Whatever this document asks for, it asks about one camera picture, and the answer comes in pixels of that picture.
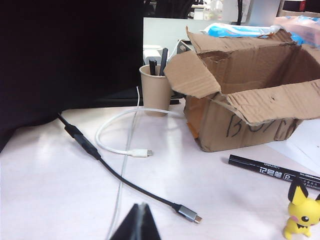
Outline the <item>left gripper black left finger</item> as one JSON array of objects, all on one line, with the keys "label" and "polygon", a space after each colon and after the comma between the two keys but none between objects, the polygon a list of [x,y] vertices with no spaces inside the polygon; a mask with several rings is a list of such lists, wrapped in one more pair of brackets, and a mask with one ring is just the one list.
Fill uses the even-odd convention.
[{"label": "left gripper black left finger", "polygon": [[142,205],[134,204],[110,240],[142,239]]}]

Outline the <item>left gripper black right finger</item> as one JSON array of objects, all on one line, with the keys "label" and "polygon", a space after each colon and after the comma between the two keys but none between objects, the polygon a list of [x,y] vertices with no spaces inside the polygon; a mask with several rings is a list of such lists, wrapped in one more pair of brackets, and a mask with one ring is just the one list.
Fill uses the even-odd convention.
[{"label": "left gripper black right finger", "polygon": [[140,224],[140,239],[141,240],[161,240],[155,220],[148,204],[142,203],[142,220]]}]

